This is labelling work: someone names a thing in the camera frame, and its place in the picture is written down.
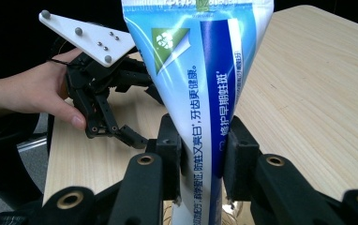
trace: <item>human hand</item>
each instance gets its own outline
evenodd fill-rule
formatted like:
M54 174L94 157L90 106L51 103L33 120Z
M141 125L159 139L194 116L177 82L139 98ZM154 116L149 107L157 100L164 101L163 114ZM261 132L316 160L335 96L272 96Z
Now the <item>human hand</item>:
M81 50L56 55L53 59L71 62ZM65 75L67 66L46 62L25 72L0 80L0 116L17 113L49 113L77 129L86 121L75 107L67 104Z

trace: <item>wooden table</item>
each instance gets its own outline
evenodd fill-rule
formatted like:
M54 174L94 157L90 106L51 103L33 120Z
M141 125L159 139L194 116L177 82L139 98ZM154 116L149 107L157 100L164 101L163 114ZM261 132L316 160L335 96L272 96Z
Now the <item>wooden table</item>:
M142 88L109 102L121 126L157 137L166 110ZM341 200L358 188L358 24L308 6L275 13L235 114L263 153L291 160L316 190ZM56 119L45 201L69 186L100 192L141 152Z

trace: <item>gray carpet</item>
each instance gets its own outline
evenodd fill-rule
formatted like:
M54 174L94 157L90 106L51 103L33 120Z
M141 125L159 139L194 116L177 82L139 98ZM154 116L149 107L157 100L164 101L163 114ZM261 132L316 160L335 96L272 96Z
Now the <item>gray carpet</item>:
M47 131L48 115L42 113L35 130L35 133L44 133ZM20 153L24 166L33 178L36 185L41 191L45 188L45 179L48 168L47 145L24 149ZM0 213L11 211L10 207L0 200Z

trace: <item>blue and white toothpaste tube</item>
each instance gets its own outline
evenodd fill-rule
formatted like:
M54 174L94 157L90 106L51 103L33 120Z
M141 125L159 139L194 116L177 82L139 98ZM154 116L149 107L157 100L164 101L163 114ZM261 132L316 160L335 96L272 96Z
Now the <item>blue and white toothpaste tube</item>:
M172 224L221 224L222 164L236 103L273 0L122 0L124 18L183 139Z

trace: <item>dark blue stripe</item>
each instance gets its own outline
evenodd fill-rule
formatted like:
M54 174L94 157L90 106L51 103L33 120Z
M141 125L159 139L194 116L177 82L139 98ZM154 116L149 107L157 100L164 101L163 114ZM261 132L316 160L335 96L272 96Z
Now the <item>dark blue stripe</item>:
M233 53L231 50L231 39L228 22L210 21L201 22L201 37L205 58L205 68L208 81L209 105L211 114L211 142L212 142L212 184L211 184L211 205L209 222L215 221L216 198L221 193L221 177L223 173L222 159L224 152L220 151L219 145L224 142L227 136L220 134L220 114L218 84L216 72L228 75L229 105L227 119L231 120L235 100L235 68L233 63Z

